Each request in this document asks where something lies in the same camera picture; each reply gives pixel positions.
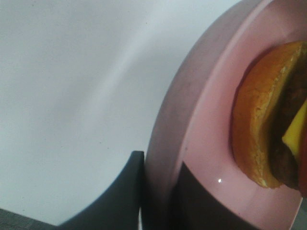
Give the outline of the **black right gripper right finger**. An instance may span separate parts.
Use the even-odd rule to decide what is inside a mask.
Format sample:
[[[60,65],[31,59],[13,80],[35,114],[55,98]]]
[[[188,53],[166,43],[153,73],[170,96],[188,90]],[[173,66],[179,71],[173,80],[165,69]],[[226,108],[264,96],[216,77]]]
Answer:
[[[217,201],[182,164],[169,203],[170,230],[253,230]]]

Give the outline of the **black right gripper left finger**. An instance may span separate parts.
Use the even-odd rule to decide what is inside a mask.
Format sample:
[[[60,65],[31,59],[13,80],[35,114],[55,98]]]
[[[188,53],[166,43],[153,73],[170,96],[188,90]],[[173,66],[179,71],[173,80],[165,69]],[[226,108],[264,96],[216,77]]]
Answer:
[[[58,230],[137,230],[142,200],[144,152],[133,151],[114,182]]]

